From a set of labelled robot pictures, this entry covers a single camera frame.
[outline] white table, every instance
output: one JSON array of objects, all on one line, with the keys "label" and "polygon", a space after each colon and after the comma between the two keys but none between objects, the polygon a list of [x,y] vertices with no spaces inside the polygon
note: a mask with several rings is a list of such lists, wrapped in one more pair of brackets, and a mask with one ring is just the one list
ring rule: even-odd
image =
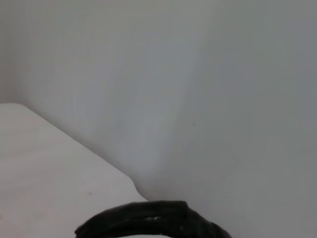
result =
[{"label": "white table", "polygon": [[107,208],[145,201],[132,180],[18,104],[0,105],[0,237],[71,238]]}]

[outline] black object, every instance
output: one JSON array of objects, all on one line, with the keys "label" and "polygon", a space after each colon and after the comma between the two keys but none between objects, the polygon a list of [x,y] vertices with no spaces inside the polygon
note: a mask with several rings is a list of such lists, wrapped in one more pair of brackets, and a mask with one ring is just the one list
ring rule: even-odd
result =
[{"label": "black object", "polygon": [[231,238],[183,201],[129,203],[105,210],[75,231],[77,238],[164,235],[171,238]]}]

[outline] white surface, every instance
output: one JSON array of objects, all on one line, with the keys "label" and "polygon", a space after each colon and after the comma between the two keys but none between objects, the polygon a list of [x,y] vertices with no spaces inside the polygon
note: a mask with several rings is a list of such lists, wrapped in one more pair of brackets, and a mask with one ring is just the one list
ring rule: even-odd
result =
[{"label": "white surface", "polygon": [[7,2],[12,100],[146,198],[241,238],[317,237],[316,0]]},{"label": "white surface", "polygon": [[1,238],[71,238],[132,201],[144,199],[129,177],[26,107],[0,104]]}]

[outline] white wall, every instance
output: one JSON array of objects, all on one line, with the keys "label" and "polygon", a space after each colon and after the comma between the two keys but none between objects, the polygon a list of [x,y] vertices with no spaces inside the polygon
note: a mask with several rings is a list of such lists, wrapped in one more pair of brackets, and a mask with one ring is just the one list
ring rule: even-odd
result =
[{"label": "white wall", "polygon": [[146,198],[234,237],[317,237],[317,1],[16,3],[11,100]]}]

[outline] gray wall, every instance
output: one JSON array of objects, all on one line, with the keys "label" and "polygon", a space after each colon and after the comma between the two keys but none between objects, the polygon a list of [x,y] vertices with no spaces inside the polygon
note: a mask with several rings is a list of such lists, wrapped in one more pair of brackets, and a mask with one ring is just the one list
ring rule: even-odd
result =
[{"label": "gray wall", "polygon": [[235,238],[317,237],[317,1],[13,2],[12,101]]}]

